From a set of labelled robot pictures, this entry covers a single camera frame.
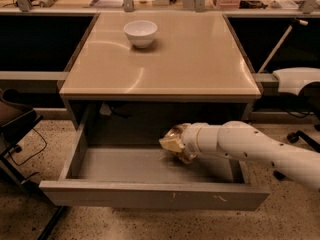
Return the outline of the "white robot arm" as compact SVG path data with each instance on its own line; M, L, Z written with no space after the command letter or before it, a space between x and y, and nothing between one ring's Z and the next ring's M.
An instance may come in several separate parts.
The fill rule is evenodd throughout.
M320 155L317 152L274 140L241 121L222 125L179 124L159 143L184 163L201 154L261 162L312 191L320 191Z

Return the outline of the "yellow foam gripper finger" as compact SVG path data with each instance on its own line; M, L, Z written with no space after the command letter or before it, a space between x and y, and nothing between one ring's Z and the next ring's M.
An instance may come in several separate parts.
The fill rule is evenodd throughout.
M185 148L182 140L178 136L165 136L159 140L159 143L163 149L175 153L181 153Z

